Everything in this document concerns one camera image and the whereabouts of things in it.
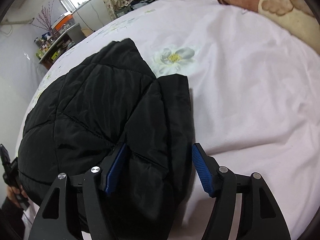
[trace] cable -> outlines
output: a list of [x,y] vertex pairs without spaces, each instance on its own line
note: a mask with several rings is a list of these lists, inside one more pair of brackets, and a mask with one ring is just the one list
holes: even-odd
[[23,212],[24,216],[26,217],[26,219],[29,221],[30,225],[33,225],[33,223],[31,223],[30,219],[28,218],[28,216],[25,214],[25,212]]
[[92,9],[96,12],[96,14],[97,14],[97,16],[98,16],[98,19],[99,19],[99,22],[101,22],[101,24],[102,24],[102,27],[104,27],[103,22],[102,22],[102,21],[100,20],[100,18],[99,18],[98,12],[97,12],[97,11],[95,10],[95,8],[92,6],[91,2],[90,2],[90,5],[91,5]]
[[4,36],[6,36],[6,37],[10,37],[10,35],[11,35],[12,32],[13,32],[13,27],[12,27],[12,25],[11,25],[11,29],[10,29],[10,31],[9,31],[8,33],[4,32],[4,31],[1,31],[1,29],[0,29],[0,32],[2,32],[2,33],[4,34]]
[[76,11],[76,12],[77,12],[77,14],[79,15],[79,17],[81,18],[81,20],[84,22],[84,24],[87,25],[87,24],[85,23],[85,21],[82,19],[82,17],[80,16],[80,14],[78,13],[78,11]]
[[14,22],[9,22],[8,20],[5,20],[3,22],[0,22],[0,25],[31,24],[33,21],[34,21],[34,18],[26,21],[14,21]]

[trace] white wall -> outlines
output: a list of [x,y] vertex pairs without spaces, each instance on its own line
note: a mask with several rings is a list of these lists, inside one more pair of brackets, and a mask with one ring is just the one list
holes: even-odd
[[[47,6],[48,2],[52,1],[26,0],[21,8],[10,8],[5,19],[22,21],[36,18],[42,6]],[[52,23],[64,12],[60,2],[54,0]],[[111,21],[102,0],[87,3],[79,9],[79,15],[95,31]],[[74,18],[82,28],[87,28],[77,13]],[[33,42],[36,37],[45,33],[45,30],[32,25],[14,25],[12,28],[9,37],[0,32],[0,143],[7,148],[11,159],[15,155],[15,145],[25,111],[46,73],[46,69],[38,63],[35,56],[37,46]],[[9,33],[11,27],[1,26],[0,29]],[[2,173],[3,169],[0,167],[0,205],[5,198]]]
[[[52,2],[53,0],[26,0],[20,9],[10,9],[6,17],[11,21],[31,19],[36,17],[41,11],[42,6],[47,6],[49,1]],[[97,11],[103,25],[107,25],[109,22],[111,22],[111,19],[103,0],[91,0],[89,3],[82,6],[78,10],[79,15],[92,30],[96,31],[103,27],[103,25],[99,21],[97,13],[93,10],[92,6]],[[54,23],[55,20],[57,20],[59,16],[65,12],[65,8],[60,4],[59,0],[54,0],[54,10],[52,11],[51,19],[52,23]],[[74,18],[76,22],[80,23],[81,28],[87,28],[86,24],[81,20],[77,13],[74,14]]]
[[[14,159],[18,132],[28,104],[14,86],[0,76],[0,143],[8,150],[11,160]],[[0,165],[0,206],[6,197],[3,172]]]

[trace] decorative branch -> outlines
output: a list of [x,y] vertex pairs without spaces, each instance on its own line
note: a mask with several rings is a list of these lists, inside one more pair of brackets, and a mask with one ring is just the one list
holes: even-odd
[[53,8],[53,3],[54,3],[54,0],[52,1],[51,4],[49,2],[47,8],[42,6],[41,13],[38,13],[38,17],[36,18],[38,23],[40,23],[40,26],[32,24],[33,26],[44,29],[48,32],[52,32],[51,12],[52,12],[52,8]]

